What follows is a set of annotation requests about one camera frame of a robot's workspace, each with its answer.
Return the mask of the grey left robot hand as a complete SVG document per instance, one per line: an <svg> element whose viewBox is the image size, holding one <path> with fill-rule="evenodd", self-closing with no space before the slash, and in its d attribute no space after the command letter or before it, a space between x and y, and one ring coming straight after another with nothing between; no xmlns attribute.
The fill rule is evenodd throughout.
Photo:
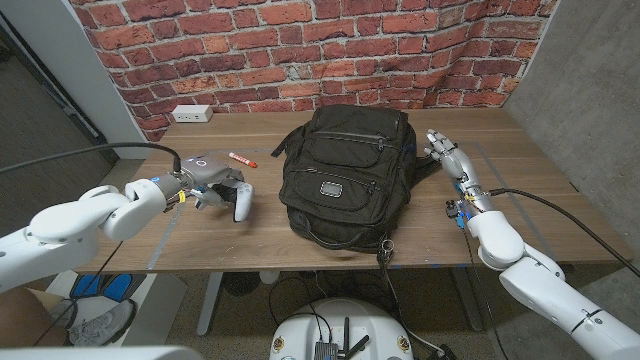
<svg viewBox="0 0 640 360"><path fill-rule="evenodd" d="M243 173L212 155L183 159L181 170L175 173L184 187L196 198L198 210L207 206L233 203L235 220L240 221L249 212L253 200L253 186L246 183Z"/></svg>

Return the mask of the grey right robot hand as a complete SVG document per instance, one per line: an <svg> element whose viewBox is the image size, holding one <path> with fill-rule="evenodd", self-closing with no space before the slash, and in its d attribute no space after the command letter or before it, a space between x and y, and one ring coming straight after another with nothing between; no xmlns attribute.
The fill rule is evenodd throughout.
<svg viewBox="0 0 640 360"><path fill-rule="evenodd" d="M460 194L476 196L482 193L473 164L464 151L433 129L427 131L426 139L428 144L424 152L441 164Z"/></svg>

